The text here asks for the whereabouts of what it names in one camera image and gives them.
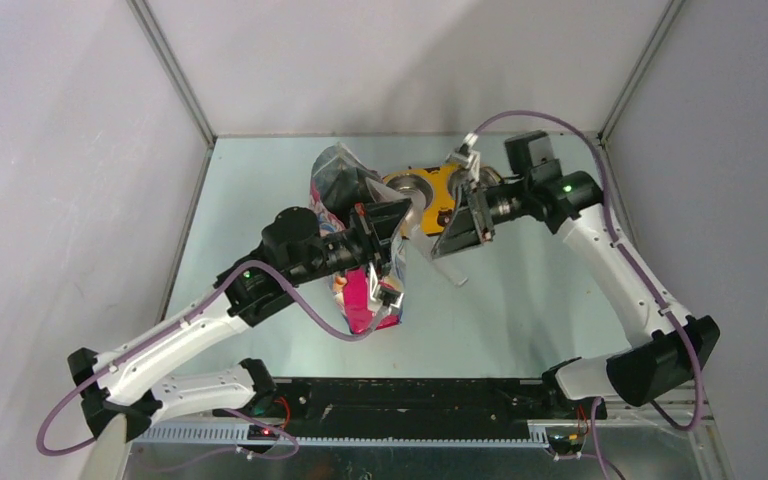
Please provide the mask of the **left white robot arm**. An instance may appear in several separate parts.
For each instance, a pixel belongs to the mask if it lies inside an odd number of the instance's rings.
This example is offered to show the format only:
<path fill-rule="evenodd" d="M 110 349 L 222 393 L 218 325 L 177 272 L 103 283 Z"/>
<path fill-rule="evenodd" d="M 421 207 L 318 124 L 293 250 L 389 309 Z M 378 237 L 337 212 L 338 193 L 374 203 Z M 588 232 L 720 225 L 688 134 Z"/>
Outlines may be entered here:
<path fill-rule="evenodd" d="M 369 336 L 401 307 L 402 293 L 382 278 L 394 264 L 391 253 L 410 208 L 406 198 L 357 204 L 350 209 L 348 228 L 326 235 L 314 211 L 287 208 L 262 230 L 258 246 L 187 309 L 117 349 L 74 351 L 67 362 L 93 439 L 100 439 L 117 417 L 125 420 L 124 439 L 132 441 L 155 423 L 192 413 L 243 408 L 259 417 L 271 412 L 276 390 L 260 360 L 244 359 L 216 374 L 181 377 L 175 371 L 292 304 L 335 338 L 356 342 Z M 373 319 L 351 334 L 325 322 L 296 288 L 355 270 L 369 279 L 363 291 Z"/>

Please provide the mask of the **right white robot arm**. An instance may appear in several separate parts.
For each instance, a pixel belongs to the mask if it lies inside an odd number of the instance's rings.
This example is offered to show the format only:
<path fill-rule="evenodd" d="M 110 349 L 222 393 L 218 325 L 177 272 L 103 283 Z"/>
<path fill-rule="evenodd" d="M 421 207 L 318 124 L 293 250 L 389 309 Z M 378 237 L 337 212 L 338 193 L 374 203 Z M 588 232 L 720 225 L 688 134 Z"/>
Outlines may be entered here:
<path fill-rule="evenodd" d="M 588 266 L 620 321 L 628 349 L 577 358 L 545 372 L 545 411 L 566 418 L 582 399 L 618 397 L 644 406 L 696 379 L 720 337 L 709 316 L 696 317 L 668 295 L 628 238 L 616 228 L 603 190 L 584 172 L 565 174 L 549 135 L 533 131 L 504 143 L 515 178 L 480 184 L 480 155 L 469 134 L 449 157 L 467 169 L 455 207 L 430 254 L 438 259 L 490 242 L 498 224 L 530 216 L 543 223 Z"/>

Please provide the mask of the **cat food bag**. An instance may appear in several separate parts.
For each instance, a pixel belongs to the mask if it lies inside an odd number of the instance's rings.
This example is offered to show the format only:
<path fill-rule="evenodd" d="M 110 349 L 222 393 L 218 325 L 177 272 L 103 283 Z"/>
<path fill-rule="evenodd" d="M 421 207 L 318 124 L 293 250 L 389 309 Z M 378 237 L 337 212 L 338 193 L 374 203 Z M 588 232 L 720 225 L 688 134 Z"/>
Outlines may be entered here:
<path fill-rule="evenodd" d="M 375 198 L 369 185 L 383 184 L 382 177 L 365 166 L 349 150 L 337 142 L 325 148 L 311 168 L 309 207 L 315 213 L 320 234 L 344 233 L 355 224 L 354 219 L 371 214 L 383 202 Z M 337 337 L 350 342 L 359 341 L 374 330 L 401 323 L 401 307 L 386 307 L 370 297 L 377 286 L 381 293 L 399 297 L 405 293 L 406 255 L 404 241 L 393 237 L 386 245 L 388 270 L 379 273 L 368 262 L 358 267 L 340 270 L 326 278 L 333 300 L 349 329 Z"/>

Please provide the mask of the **clear plastic scoop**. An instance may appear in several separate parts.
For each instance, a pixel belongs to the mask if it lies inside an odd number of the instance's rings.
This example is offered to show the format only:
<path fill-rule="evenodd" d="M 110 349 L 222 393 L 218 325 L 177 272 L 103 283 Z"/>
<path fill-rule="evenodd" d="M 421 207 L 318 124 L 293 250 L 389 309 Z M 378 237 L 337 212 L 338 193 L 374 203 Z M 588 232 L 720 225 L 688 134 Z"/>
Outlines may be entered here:
<path fill-rule="evenodd" d="M 436 241 L 426 235 L 420 226 L 410 227 L 407 231 L 407 239 L 421 257 L 452 285 L 462 287 L 468 282 L 468 276 L 452 261 L 434 255 Z"/>

